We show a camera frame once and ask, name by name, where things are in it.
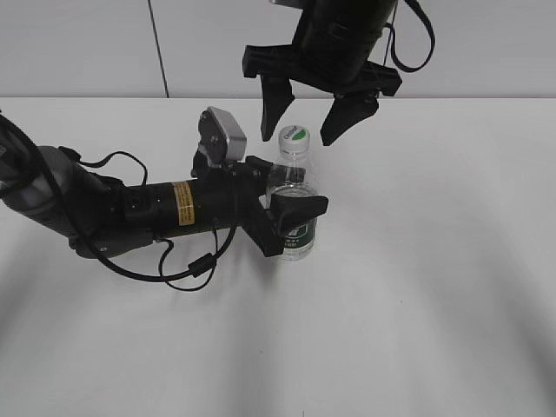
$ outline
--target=white table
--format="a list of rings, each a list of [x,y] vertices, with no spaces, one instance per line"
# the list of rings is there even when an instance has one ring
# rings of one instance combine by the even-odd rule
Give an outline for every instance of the white table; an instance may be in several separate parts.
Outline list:
[[[36,143],[125,149],[152,182],[189,178],[209,105],[275,155],[258,100],[0,99]],[[0,415],[555,415],[556,101],[384,100],[324,148],[329,107],[284,119],[314,133],[331,199],[314,252],[265,259],[240,231],[198,294],[113,275],[2,206]],[[213,245],[177,241],[168,271]],[[155,273],[162,250],[117,261]]]

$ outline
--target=water bottle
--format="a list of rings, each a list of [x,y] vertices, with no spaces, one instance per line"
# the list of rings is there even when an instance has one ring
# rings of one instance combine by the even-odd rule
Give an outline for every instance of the water bottle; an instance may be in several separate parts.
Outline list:
[[[288,126],[279,135],[280,157],[273,165],[267,182],[267,207],[272,195],[310,197],[317,195],[316,175],[308,159],[309,132],[302,126]],[[295,261],[314,245],[316,219],[292,230],[286,237],[282,259]]]

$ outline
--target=bottle label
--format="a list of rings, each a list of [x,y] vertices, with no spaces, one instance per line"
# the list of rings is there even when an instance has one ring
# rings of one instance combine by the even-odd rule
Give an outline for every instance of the bottle label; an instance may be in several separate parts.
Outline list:
[[[295,228],[286,236],[284,248],[300,249],[307,246],[314,239],[314,230],[316,228],[316,220],[313,219],[309,223],[305,223],[300,228]]]

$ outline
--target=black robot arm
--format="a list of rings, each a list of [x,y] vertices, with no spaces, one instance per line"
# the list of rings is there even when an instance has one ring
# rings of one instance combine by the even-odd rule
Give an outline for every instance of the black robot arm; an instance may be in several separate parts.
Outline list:
[[[72,149],[36,147],[0,116],[0,197],[10,209],[67,237],[78,255],[103,263],[161,239],[235,227],[242,227],[265,256],[280,255],[288,232],[326,212],[324,196],[277,196],[269,208],[262,206],[259,197],[265,195],[272,164],[255,156],[241,162],[247,139],[228,112],[208,108],[199,132],[194,179],[147,184],[145,176],[141,185],[127,187],[84,169],[98,164],[81,162]],[[62,200],[47,181],[49,173]],[[193,262],[190,275],[214,267],[219,255]]]
[[[294,101],[290,80],[332,93],[334,105],[321,129],[322,141],[332,144],[356,123],[373,116],[378,96],[394,96],[401,86],[396,69],[367,59],[384,28],[392,31],[392,59],[404,72],[415,72],[431,59],[433,26],[417,0],[404,0],[423,22],[431,39],[430,53],[420,67],[408,67],[396,55],[394,26],[387,23],[398,0],[271,0],[301,9],[291,44],[247,46],[243,75],[261,77],[262,139],[268,141]]]

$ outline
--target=black cable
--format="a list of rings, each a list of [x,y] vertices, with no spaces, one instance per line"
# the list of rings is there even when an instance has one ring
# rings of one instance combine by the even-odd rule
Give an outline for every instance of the black cable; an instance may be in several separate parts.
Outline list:
[[[425,11],[421,8],[419,2],[417,0],[405,0],[405,2],[425,25],[425,29],[427,30],[427,34],[431,40],[431,49],[428,52],[428,56],[425,62],[419,67],[408,67],[398,58],[398,55],[396,54],[396,31],[394,29],[394,26],[391,23],[386,23],[385,27],[390,29],[390,33],[392,35],[392,47],[390,49],[392,61],[394,61],[394,63],[400,70],[411,73],[421,70],[430,62],[431,58],[433,57],[434,48],[436,46],[436,35],[434,34],[433,24],[429,20],[427,13],[425,13]]]
[[[216,233],[216,228],[212,229],[212,233],[215,237],[215,252],[218,252],[218,234]],[[166,250],[164,251],[164,253],[162,254],[160,261],[158,262],[158,274],[160,276],[164,276],[164,261],[166,261],[166,258],[168,257],[168,255],[170,254],[170,252],[172,251],[172,249],[174,249],[174,243],[170,240],[170,239],[160,239],[159,242],[166,242],[168,243],[168,247],[166,248]],[[212,280],[212,277],[214,276],[216,271],[216,264],[214,265],[214,267],[212,267],[212,269],[210,270],[210,274],[208,275],[207,280],[201,284],[198,287],[193,287],[193,288],[181,288],[181,287],[177,287],[175,285],[173,285],[170,282],[166,281],[166,285],[168,285],[170,288],[175,289],[176,291],[182,291],[185,293],[194,293],[196,291],[200,291],[203,288],[207,287],[208,284],[210,283],[210,281]]]
[[[398,4],[400,2],[398,0],[396,0],[396,4],[394,5],[394,12],[392,14],[392,20],[390,21],[390,24],[392,26],[394,26],[394,23],[396,21],[396,15],[398,14]],[[388,42],[386,44],[386,50],[384,51],[384,62],[382,63],[382,66],[385,67],[386,66],[386,62],[388,60],[388,52],[390,51],[390,43],[392,43],[392,31],[390,30],[390,33],[388,34]]]
[[[149,179],[149,170],[147,169],[147,166],[142,163],[139,158],[131,155],[128,152],[125,152],[123,150],[118,150],[117,152],[112,152],[111,154],[109,154],[108,156],[106,156],[105,158],[103,158],[102,160],[100,160],[99,162],[83,162],[83,161],[77,161],[80,165],[83,165],[84,167],[87,168],[94,168],[94,169],[98,169],[98,168],[102,168],[104,165],[106,165],[108,162],[110,162],[110,159],[112,159],[114,156],[116,155],[123,155],[123,156],[127,156],[128,158],[133,159],[135,162],[137,162],[139,165],[142,166],[142,182],[141,182],[141,186],[145,187],[147,185],[147,180]]]
[[[156,30],[155,13],[153,12],[153,5],[151,3],[151,0],[147,0],[147,3],[149,4],[150,23],[153,27],[153,34],[155,35],[156,53],[158,54],[158,62],[160,64],[160,71],[162,72],[164,91],[166,92],[166,98],[170,98],[168,81],[166,80],[166,71],[164,70],[164,62],[162,61],[162,52],[160,51],[160,43],[158,42],[158,30]]]

